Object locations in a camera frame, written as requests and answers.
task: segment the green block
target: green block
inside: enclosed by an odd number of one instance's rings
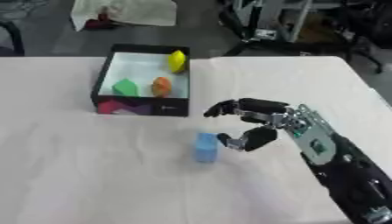
[[[137,84],[128,79],[118,81],[112,89],[115,95],[139,96],[137,93]]]

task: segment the white cloth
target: white cloth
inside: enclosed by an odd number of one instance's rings
[[[198,131],[254,127],[202,117],[231,98],[306,103],[392,174],[392,112],[341,59],[193,60],[187,118],[97,115],[103,61],[0,59],[0,223],[346,223],[283,132],[252,153],[192,160]]]
[[[89,19],[97,19],[102,7],[107,7],[109,18],[117,22],[176,24],[177,5],[172,0],[76,0],[71,13],[76,31],[80,31]]]

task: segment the yellow ball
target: yellow ball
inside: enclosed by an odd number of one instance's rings
[[[171,72],[176,74],[184,71],[186,56],[180,51],[176,51],[169,56],[169,67]]]

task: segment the robotic hand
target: robotic hand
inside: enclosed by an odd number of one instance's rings
[[[260,127],[239,139],[219,134],[228,148],[253,151],[285,130],[301,149],[302,159],[330,197],[354,224],[392,223],[392,181],[349,139],[339,135],[316,111],[277,101],[240,99],[212,106],[205,117],[238,115]]]
[[[250,98],[239,101],[222,101],[212,106],[205,114],[205,117],[216,117],[225,115],[239,115],[246,123],[260,123],[263,126],[250,129],[243,133],[239,139],[233,139],[228,134],[219,134],[217,137],[226,147],[239,151],[253,151],[265,144],[277,139],[277,130],[269,116],[274,114],[284,114],[286,106],[289,104],[278,101],[263,101]]]

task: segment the black box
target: black box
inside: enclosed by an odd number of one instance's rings
[[[169,69],[168,57],[177,50],[186,56],[185,70],[182,73],[172,73]],[[191,92],[189,59],[190,50],[183,46],[113,45],[91,93],[97,112],[100,114],[126,112],[143,116],[189,116]],[[157,77],[166,77],[171,81],[171,94],[165,98],[152,95],[151,84]],[[137,84],[140,96],[113,93],[111,87],[124,78]]]

